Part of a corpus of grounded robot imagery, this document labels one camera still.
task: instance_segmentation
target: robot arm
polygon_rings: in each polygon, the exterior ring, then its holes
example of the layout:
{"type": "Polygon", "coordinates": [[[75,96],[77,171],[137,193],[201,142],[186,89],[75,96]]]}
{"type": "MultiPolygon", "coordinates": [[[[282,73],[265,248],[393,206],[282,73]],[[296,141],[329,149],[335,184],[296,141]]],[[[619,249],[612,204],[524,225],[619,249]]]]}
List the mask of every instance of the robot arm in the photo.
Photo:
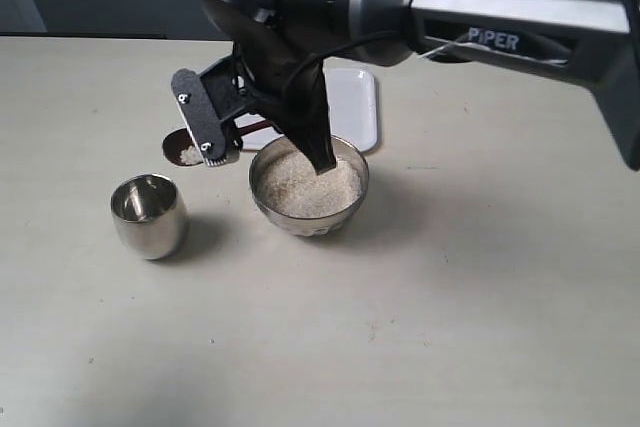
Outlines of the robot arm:
{"type": "Polygon", "coordinates": [[[627,165],[640,169],[637,0],[205,0],[234,41],[229,57],[172,81],[191,140],[208,165],[242,148],[234,119],[258,113],[331,169],[322,60],[393,66],[447,46],[440,62],[477,61],[593,92],[627,165]]]}

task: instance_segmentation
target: metal bowl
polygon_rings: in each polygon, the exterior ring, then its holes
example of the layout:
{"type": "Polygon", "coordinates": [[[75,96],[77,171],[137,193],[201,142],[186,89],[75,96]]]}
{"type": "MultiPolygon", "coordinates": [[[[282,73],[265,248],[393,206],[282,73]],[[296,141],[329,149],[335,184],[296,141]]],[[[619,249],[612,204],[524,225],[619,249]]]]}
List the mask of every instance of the metal bowl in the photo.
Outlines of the metal bowl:
{"type": "Polygon", "coordinates": [[[369,187],[369,166],[367,165],[367,161],[358,149],[350,143],[335,136],[332,137],[331,143],[336,157],[349,162],[358,173],[358,177],[360,177],[360,196],[346,209],[326,217],[290,217],[273,209],[265,199],[261,198],[259,194],[260,183],[264,178],[265,172],[267,172],[276,160],[284,155],[296,152],[296,148],[286,137],[280,137],[267,144],[256,154],[249,169],[249,185],[251,186],[253,200],[272,224],[290,234],[302,237],[325,235],[328,232],[342,227],[360,208],[369,187]]]}

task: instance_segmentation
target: metal cup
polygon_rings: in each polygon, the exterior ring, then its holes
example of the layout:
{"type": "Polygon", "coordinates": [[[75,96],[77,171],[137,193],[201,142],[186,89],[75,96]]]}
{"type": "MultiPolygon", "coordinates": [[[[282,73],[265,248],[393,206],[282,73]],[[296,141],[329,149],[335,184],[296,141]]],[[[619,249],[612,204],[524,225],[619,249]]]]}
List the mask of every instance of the metal cup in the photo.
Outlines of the metal cup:
{"type": "Polygon", "coordinates": [[[111,196],[111,215],[120,240],[147,260],[175,252],[189,228],[176,185],[162,175],[127,180],[111,196]]]}

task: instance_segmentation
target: white plate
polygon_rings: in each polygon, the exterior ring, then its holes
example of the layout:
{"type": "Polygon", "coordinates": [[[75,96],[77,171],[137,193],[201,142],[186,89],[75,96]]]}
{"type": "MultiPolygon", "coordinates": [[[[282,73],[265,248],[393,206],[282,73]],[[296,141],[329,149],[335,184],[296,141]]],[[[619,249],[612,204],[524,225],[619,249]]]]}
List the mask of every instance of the white plate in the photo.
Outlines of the white plate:
{"type": "MultiPolygon", "coordinates": [[[[325,71],[331,133],[352,143],[360,152],[378,143],[378,108],[376,82],[362,69],[327,69],[325,71]]],[[[262,120],[259,115],[243,115],[238,127],[262,120]]],[[[273,129],[260,130],[243,137],[245,150],[260,150],[279,135],[273,129]]]]}

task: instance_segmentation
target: table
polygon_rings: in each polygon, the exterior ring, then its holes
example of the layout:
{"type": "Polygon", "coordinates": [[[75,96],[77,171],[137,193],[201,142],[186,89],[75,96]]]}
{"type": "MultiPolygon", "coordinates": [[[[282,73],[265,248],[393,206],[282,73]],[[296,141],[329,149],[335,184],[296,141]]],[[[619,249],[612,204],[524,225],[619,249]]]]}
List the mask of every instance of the table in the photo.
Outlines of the table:
{"type": "Polygon", "coordinates": [[[302,240],[254,207],[250,154],[162,156],[182,126],[172,73],[228,51],[0,38],[0,425],[638,424],[640,178],[586,91],[368,67],[369,196],[341,234],[302,240]],[[152,171],[193,219],[157,263],[109,214],[152,171]]]}

